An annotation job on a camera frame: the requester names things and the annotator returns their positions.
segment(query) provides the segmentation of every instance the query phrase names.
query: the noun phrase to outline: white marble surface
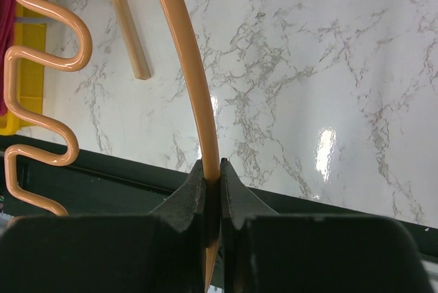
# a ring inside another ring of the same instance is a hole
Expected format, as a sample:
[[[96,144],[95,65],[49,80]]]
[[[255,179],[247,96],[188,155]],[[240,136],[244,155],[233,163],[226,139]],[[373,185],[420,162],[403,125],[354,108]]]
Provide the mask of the white marble surface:
[[[44,113],[83,149],[188,172],[198,138],[158,0],[129,0],[147,81],[109,1],[53,1],[84,19],[94,53],[80,73],[46,70]],[[438,0],[186,2],[220,155],[246,185],[438,227]],[[49,25],[47,51],[76,46]]]

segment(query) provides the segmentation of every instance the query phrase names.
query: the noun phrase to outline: yellow crate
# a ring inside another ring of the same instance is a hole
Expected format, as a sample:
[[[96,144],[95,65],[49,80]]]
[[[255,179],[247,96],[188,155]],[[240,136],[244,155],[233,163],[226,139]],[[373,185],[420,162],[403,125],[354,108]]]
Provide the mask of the yellow crate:
[[[29,9],[17,4],[16,15],[21,17],[41,17]],[[44,51],[46,45],[46,25],[15,24],[14,44],[25,45]],[[22,59],[18,65],[18,100],[21,105],[35,113],[42,113],[42,91],[44,84],[44,66]],[[31,125],[11,112],[0,116],[0,135],[15,134],[21,127]]]

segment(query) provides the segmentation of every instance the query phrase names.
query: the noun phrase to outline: black frame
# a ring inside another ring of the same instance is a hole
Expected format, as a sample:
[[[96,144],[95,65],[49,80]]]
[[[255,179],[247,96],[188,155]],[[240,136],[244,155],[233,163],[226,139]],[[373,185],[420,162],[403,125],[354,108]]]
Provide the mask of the black frame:
[[[29,144],[53,153],[65,146],[24,136],[0,136],[0,151],[12,144]],[[188,174],[81,150],[71,166],[54,167],[18,158],[18,180],[24,189],[55,199],[70,214],[144,214],[167,199]],[[4,212],[13,216],[47,214],[8,194],[4,179]],[[295,197],[251,190],[280,214],[360,214],[362,212]],[[438,263],[438,229],[400,221],[415,240],[422,259]]]

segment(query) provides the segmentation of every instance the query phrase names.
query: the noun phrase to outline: pink fabric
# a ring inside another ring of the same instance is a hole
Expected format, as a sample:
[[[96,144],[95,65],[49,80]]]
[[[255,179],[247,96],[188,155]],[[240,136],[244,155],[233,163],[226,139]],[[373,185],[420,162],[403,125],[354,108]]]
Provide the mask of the pink fabric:
[[[14,43],[15,0],[0,0],[0,116],[7,112],[3,98],[5,52]]]

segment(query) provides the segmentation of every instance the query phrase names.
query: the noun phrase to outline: orange metal rod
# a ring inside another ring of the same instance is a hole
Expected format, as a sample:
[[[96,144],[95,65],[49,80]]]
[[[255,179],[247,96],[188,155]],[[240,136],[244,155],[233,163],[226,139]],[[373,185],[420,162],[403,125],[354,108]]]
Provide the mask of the orange metal rod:
[[[90,61],[92,51],[91,35],[85,23],[78,16],[67,9],[44,0],[16,1],[30,10],[70,26],[71,29],[73,29],[73,31],[75,31],[77,34],[79,40],[79,50],[77,55],[72,58],[61,58],[23,46],[10,47],[5,54],[3,95],[5,104],[9,111],[29,123],[35,124],[39,127],[44,127],[45,129],[60,134],[61,137],[65,139],[67,144],[67,152],[62,155],[53,154],[48,151],[43,151],[41,149],[23,144],[15,144],[8,147],[5,151],[6,186],[12,196],[15,196],[16,198],[32,205],[47,209],[58,216],[63,216],[67,215],[67,211],[64,207],[62,207],[62,205],[52,201],[51,199],[28,192],[18,185],[16,175],[16,157],[18,155],[24,155],[46,164],[65,166],[75,161],[79,153],[79,145],[75,134],[64,123],[41,114],[30,112],[29,110],[23,108],[23,106],[21,106],[21,104],[18,102],[18,61],[20,58],[25,58],[44,66],[58,69],[60,71],[78,71],[85,67],[85,65]]]
[[[207,78],[184,0],[159,1],[185,76],[203,156],[204,178],[207,181],[206,207],[209,217],[207,219],[207,249],[204,264],[205,289],[207,290],[213,275],[220,226],[218,138]]]

